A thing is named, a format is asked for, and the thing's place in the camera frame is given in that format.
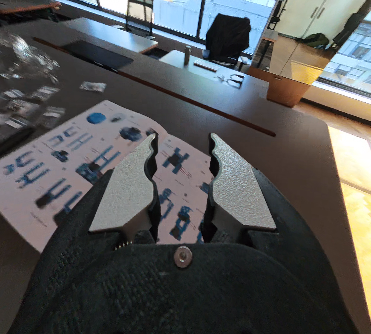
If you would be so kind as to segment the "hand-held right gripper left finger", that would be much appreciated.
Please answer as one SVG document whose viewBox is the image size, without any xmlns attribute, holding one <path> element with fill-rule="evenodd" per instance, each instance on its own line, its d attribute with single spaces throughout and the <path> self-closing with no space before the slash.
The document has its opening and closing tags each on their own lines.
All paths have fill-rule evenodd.
<svg viewBox="0 0 371 334">
<path fill-rule="evenodd" d="M 161 206 L 157 185 L 158 133 L 150 134 L 112 170 L 89 232 L 118 231 L 127 243 L 140 231 L 158 238 Z"/>
</svg>

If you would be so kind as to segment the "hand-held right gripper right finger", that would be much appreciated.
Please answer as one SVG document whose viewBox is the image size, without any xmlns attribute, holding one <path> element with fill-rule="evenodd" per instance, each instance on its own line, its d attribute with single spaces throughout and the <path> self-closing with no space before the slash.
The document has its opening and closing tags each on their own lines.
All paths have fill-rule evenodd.
<svg viewBox="0 0 371 334">
<path fill-rule="evenodd" d="M 249 230 L 275 232 L 253 166 L 216 133 L 209 133 L 208 141 L 213 179 L 200 228 L 204 242 L 210 243 L 217 231 L 225 231 L 232 242 Z"/>
</svg>

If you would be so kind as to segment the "dark grey desk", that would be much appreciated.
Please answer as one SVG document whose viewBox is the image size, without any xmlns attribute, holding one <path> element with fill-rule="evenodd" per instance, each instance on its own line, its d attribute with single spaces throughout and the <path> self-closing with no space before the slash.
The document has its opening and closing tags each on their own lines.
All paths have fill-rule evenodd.
<svg viewBox="0 0 371 334">
<path fill-rule="evenodd" d="M 61 91 L 52 98 L 67 118 L 102 99 L 79 90 L 82 81 L 107 83 L 106 99 L 144 114 L 200 151 L 218 134 L 262 171 L 303 216 L 324 249 L 346 307 L 360 333 L 370 333 L 351 228 L 327 124 L 271 103 L 257 92 L 234 89 L 62 24 L 39 20 L 1 27 L 20 35 L 55 59 Z M 111 72 L 78 59 L 61 47 L 84 40 L 133 59 Z"/>
</svg>

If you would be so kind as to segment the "printed instruction booklet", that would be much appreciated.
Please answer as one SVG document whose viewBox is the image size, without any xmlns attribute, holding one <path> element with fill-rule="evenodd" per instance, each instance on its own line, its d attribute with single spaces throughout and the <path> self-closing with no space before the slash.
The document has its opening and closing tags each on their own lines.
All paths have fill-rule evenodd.
<svg viewBox="0 0 371 334">
<path fill-rule="evenodd" d="M 159 244 L 200 243 L 210 157 L 108 100 L 1 159 L 1 214 L 41 252 L 65 215 L 147 136 L 158 134 Z"/>
</svg>

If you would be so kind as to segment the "low wooden cabinet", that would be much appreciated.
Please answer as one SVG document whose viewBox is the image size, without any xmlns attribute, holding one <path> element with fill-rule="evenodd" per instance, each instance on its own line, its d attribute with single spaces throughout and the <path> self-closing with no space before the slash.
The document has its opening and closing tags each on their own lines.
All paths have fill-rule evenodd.
<svg viewBox="0 0 371 334">
<path fill-rule="evenodd" d="M 268 82 L 267 100 L 292 108 L 335 54 L 271 31 L 263 34 L 247 74 Z"/>
</svg>

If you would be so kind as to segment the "black screwdriver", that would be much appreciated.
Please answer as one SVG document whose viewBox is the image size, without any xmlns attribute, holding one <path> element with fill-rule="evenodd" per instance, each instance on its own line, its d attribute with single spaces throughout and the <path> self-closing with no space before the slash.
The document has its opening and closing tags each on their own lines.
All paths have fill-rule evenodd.
<svg viewBox="0 0 371 334">
<path fill-rule="evenodd" d="M 35 132 L 33 127 L 24 127 L 10 132 L 0 139 L 0 156 L 12 151 L 17 145 L 26 140 Z"/>
</svg>

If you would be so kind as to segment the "office chair with black jacket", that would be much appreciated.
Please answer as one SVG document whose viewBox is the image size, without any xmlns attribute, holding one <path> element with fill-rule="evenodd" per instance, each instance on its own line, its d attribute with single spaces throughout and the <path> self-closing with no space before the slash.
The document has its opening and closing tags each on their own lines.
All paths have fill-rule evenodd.
<svg viewBox="0 0 371 334">
<path fill-rule="evenodd" d="M 206 33 L 202 58 L 229 68 L 235 67 L 241 53 L 249 48 L 250 31 L 249 18 L 217 14 Z"/>
</svg>

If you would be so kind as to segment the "green backpack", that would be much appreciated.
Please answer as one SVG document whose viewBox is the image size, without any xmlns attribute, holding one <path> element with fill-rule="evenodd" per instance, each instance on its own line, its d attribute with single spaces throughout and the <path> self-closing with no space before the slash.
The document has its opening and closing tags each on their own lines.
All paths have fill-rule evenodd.
<svg viewBox="0 0 371 334">
<path fill-rule="evenodd" d="M 311 34 L 306 38 L 301 39 L 300 42 L 311 48 L 320 50 L 326 49 L 329 45 L 329 39 L 322 33 Z"/>
</svg>

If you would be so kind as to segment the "crumpled clear plastic wrap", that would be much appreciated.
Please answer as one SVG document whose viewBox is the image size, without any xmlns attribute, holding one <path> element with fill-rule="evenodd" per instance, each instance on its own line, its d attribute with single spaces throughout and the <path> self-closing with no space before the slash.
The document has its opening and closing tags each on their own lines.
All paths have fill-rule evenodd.
<svg viewBox="0 0 371 334">
<path fill-rule="evenodd" d="M 4 79 L 48 79 L 59 83 L 59 64 L 41 49 L 28 44 L 19 35 L 1 33 L 0 76 Z"/>
</svg>

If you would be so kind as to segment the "black mesh office chair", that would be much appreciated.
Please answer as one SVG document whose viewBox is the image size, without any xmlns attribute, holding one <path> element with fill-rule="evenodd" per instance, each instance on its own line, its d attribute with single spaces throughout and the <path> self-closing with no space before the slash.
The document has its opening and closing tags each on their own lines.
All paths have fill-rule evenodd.
<svg viewBox="0 0 371 334">
<path fill-rule="evenodd" d="M 128 0 L 125 30 L 153 40 L 153 0 Z"/>
</svg>

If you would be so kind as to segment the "black bag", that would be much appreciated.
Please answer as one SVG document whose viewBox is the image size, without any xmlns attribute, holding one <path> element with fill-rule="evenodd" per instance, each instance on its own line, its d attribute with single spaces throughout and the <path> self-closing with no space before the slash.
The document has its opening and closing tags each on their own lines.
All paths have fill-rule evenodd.
<svg viewBox="0 0 371 334">
<path fill-rule="evenodd" d="M 343 30 L 333 38 L 331 47 L 334 49 L 341 48 L 350 35 L 358 28 L 363 19 L 364 15 L 353 13 L 346 21 Z"/>
</svg>

